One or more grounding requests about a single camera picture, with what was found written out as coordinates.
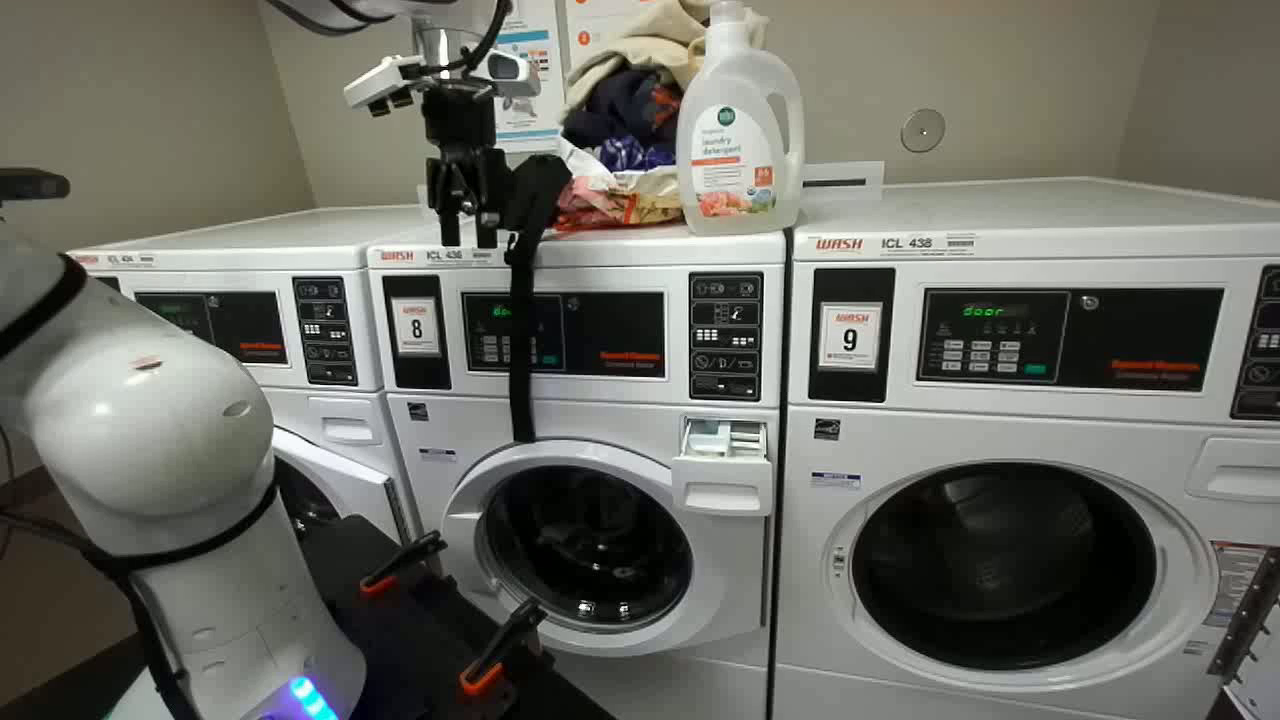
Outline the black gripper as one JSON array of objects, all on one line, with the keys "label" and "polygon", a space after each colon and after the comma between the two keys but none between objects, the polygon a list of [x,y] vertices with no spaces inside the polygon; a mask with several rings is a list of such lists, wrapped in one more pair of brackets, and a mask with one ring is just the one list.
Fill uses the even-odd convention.
[{"label": "black gripper", "polygon": [[508,162],[497,146],[497,84],[482,77],[456,77],[425,87],[420,101],[427,160],[427,207],[439,223],[439,242],[460,249],[460,207],[454,189],[454,162],[477,162],[477,242],[491,249],[508,202]]}]

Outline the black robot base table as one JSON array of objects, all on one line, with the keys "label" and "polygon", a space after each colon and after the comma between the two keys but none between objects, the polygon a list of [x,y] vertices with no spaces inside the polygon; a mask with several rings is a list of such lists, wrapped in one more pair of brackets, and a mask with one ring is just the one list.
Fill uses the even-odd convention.
[{"label": "black robot base table", "polygon": [[434,570],[362,597],[401,550],[366,519],[301,543],[268,504],[213,535],[138,548],[20,513],[10,523],[69,543],[129,599],[147,692],[119,695],[116,720],[610,720],[538,656],[508,660],[490,698],[464,698],[456,677],[500,624]]}]

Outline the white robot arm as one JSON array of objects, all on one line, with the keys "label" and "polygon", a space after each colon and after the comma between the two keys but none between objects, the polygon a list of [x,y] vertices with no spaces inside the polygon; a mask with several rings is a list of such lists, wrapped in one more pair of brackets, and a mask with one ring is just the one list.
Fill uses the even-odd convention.
[{"label": "white robot arm", "polygon": [[268,397],[239,358],[55,249],[13,240],[0,285],[4,423],[71,506],[49,535],[138,626],[139,669],[99,720],[472,720],[326,592],[326,562],[366,531],[296,527]]}]

